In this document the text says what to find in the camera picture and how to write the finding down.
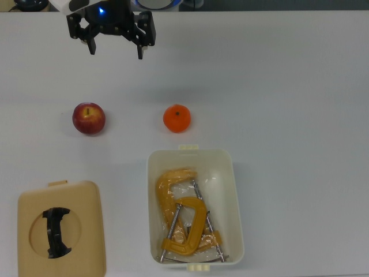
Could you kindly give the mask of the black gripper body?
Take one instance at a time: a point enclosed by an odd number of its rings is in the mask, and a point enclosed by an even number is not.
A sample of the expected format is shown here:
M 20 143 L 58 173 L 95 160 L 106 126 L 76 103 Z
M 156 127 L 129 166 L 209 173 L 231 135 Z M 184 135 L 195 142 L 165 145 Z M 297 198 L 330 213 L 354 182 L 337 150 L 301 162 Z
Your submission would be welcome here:
M 131 5 L 90 5 L 84 8 L 84 19 L 88 22 L 85 37 L 107 35 L 135 36 L 134 14 Z

